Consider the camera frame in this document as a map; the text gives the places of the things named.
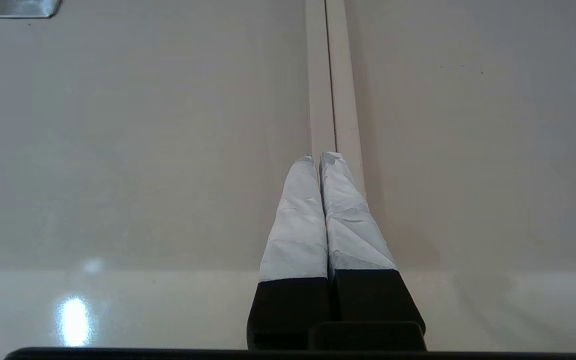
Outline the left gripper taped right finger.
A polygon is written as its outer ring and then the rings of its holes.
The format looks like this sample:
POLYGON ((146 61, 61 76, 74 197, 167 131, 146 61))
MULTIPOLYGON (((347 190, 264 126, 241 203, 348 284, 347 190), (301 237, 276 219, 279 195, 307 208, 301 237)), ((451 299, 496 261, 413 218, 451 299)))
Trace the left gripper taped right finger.
POLYGON ((322 154, 320 180, 333 312, 319 328, 320 347, 426 350, 425 321, 340 153, 322 154))

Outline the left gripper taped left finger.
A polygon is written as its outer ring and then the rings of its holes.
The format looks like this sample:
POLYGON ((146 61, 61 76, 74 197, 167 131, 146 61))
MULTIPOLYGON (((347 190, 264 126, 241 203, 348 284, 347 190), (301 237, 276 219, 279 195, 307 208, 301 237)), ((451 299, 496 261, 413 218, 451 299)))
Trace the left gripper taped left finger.
POLYGON ((304 350, 309 331, 330 319, 329 246, 313 157, 285 178, 247 318, 249 350, 304 350))

